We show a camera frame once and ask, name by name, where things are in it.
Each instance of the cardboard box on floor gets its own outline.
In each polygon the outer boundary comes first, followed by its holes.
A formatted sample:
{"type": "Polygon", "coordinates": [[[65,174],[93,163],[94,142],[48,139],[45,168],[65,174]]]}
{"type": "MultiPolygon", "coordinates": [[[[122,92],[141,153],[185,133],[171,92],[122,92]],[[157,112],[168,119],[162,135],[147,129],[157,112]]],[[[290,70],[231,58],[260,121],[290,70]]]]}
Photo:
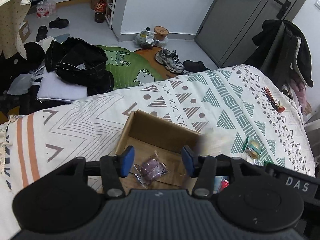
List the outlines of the cardboard box on floor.
{"type": "MultiPolygon", "coordinates": [[[[134,163],[141,165],[157,151],[170,173],[154,181],[150,188],[176,189],[183,186],[187,178],[180,151],[185,145],[194,149],[199,137],[195,131],[138,110],[130,113],[115,153],[119,155],[132,145],[134,163]]],[[[121,179],[121,183],[126,193],[131,188],[142,188],[133,174],[121,179]]]]}
{"type": "Polygon", "coordinates": [[[22,40],[22,43],[26,41],[26,39],[30,35],[30,28],[29,28],[29,23],[27,20],[24,20],[22,24],[20,25],[20,30],[19,30],[19,35],[22,40]]]}

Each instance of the wall switch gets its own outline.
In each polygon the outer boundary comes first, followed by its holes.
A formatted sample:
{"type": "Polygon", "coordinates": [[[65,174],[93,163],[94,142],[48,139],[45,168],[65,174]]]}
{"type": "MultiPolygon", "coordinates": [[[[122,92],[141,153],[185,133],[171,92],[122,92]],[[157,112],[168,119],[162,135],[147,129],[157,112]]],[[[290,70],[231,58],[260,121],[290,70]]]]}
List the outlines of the wall switch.
{"type": "Polygon", "coordinates": [[[320,10],[320,0],[317,0],[317,1],[315,2],[315,6],[317,6],[318,9],[320,10]]]}

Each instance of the purple packaged item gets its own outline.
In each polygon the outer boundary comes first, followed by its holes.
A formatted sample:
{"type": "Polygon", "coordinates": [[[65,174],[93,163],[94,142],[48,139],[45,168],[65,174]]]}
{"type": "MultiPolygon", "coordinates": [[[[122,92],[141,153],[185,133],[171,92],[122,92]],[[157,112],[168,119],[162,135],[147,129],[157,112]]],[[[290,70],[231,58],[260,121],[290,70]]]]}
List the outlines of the purple packaged item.
{"type": "Polygon", "coordinates": [[[135,176],[137,180],[145,187],[154,180],[159,179],[164,174],[169,173],[167,167],[160,162],[157,152],[148,158],[141,166],[135,164],[135,176]]]}

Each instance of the blue gripper pad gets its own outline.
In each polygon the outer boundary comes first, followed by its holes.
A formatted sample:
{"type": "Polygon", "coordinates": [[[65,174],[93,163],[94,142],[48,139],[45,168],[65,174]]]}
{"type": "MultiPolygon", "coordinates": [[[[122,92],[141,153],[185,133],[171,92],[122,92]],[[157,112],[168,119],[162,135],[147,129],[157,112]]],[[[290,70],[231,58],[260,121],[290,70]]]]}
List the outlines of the blue gripper pad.
{"type": "Polygon", "coordinates": [[[188,176],[192,176],[195,171],[194,159],[191,155],[192,151],[188,146],[184,146],[181,150],[181,157],[188,176]]]}
{"type": "Polygon", "coordinates": [[[120,156],[121,177],[127,177],[134,161],[134,147],[129,145],[120,156]]]}

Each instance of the door handle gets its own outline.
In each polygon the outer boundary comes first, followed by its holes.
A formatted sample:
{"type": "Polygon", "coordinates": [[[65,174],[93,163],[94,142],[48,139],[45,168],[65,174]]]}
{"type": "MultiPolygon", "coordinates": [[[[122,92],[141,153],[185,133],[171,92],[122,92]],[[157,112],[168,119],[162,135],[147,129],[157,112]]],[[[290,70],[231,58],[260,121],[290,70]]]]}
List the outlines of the door handle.
{"type": "Polygon", "coordinates": [[[284,16],[284,14],[287,12],[287,10],[289,9],[291,2],[286,0],[284,3],[280,2],[279,0],[274,0],[275,2],[277,2],[278,4],[280,4],[282,7],[279,11],[279,13],[277,14],[277,18],[279,20],[282,19],[282,17],[284,16]]]}

